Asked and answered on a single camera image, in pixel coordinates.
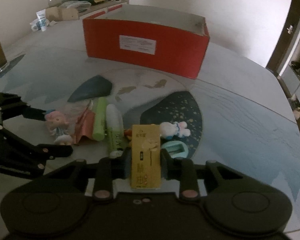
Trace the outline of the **white green spray bottle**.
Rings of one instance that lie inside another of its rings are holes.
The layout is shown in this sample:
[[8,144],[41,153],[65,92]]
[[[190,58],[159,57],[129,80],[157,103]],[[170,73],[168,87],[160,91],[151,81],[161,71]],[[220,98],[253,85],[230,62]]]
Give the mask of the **white green spray bottle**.
[[121,113],[114,104],[106,107],[106,126],[109,156],[117,158],[123,153],[124,128]]

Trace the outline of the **green cylindrical tube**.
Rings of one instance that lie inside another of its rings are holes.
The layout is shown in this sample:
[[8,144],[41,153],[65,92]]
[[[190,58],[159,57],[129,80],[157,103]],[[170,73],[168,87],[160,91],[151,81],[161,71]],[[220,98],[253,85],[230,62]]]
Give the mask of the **green cylindrical tube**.
[[100,97],[93,101],[92,111],[95,114],[93,124],[93,139],[102,141],[105,138],[107,100]]

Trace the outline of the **yellow rectangular carton box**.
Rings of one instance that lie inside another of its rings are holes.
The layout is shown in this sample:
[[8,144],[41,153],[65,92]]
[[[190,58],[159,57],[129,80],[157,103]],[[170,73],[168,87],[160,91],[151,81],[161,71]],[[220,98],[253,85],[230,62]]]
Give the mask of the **yellow rectangular carton box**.
[[159,125],[133,125],[130,185],[133,189],[161,186]]

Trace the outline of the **pink haired doll figurine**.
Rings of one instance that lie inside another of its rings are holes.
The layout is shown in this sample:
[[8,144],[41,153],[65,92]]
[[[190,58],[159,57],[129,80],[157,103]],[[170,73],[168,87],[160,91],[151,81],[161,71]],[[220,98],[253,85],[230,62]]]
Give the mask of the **pink haired doll figurine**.
[[45,123],[50,134],[54,137],[55,145],[72,145],[72,136],[68,133],[70,123],[60,111],[47,111]]

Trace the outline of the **white bunny figurine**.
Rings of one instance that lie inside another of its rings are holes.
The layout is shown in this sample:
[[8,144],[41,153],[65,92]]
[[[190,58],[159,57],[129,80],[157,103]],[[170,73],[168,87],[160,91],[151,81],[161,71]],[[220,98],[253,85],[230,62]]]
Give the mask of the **white bunny figurine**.
[[162,122],[159,125],[160,136],[166,140],[171,140],[173,137],[189,137],[191,131],[187,128],[187,123],[182,122]]

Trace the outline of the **red orange fish toy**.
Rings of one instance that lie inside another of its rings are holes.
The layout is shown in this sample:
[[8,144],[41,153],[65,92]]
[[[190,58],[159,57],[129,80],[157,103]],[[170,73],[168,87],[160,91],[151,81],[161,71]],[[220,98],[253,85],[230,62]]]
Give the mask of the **red orange fish toy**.
[[124,136],[128,141],[128,146],[132,146],[132,129],[125,129],[124,130]]

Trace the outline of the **white blue tube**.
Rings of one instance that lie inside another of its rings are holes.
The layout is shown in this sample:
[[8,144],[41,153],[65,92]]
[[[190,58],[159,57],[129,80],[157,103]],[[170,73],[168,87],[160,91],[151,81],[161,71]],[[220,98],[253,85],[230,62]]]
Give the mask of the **white blue tube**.
[[46,18],[46,9],[36,12],[37,18],[30,23],[31,30],[36,31],[46,31],[49,25],[49,20]]

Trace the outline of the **brown paper bag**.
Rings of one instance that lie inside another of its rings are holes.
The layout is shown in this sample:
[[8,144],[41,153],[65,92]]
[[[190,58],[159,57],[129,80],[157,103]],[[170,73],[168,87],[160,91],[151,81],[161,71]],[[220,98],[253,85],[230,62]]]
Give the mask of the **brown paper bag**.
[[60,8],[50,7],[45,9],[46,18],[49,21],[61,22],[61,21],[73,21],[78,20],[79,15],[76,8]]

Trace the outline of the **clear plastic bag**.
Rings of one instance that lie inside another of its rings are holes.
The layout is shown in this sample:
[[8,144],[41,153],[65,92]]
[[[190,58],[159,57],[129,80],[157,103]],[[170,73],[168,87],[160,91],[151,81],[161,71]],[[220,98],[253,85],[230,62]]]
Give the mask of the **clear plastic bag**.
[[78,12],[85,12],[91,7],[91,3],[88,1],[67,1],[59,6],[59,8],[63,9],[71,9],[74,8]]

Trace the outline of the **red cardboard storage box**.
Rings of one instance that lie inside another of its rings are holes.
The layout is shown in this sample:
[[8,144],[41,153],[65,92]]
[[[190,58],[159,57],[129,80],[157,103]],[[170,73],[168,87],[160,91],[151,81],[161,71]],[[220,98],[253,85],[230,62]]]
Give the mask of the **red cardboard storage box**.
[[210,41],[206,19],[145,5],[117,5],[83,19],[87,55],[196,79]]

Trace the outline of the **white drawer cabinet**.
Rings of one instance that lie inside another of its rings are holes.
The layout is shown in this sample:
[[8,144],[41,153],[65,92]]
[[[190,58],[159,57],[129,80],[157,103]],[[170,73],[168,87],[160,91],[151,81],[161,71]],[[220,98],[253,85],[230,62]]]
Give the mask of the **white drawer cabinet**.
[[129,0],[122,0],[121,2],[107,2],[104,1],[97,5],[92,5],[87,11],[85,12],[78,12],[79,20],[84,19],[86,17],[90,17],[91,15],[97,14],[97,16],[102,15],[103,13],[106,14],[110,11],[120,9],[123,4],[128,4]]

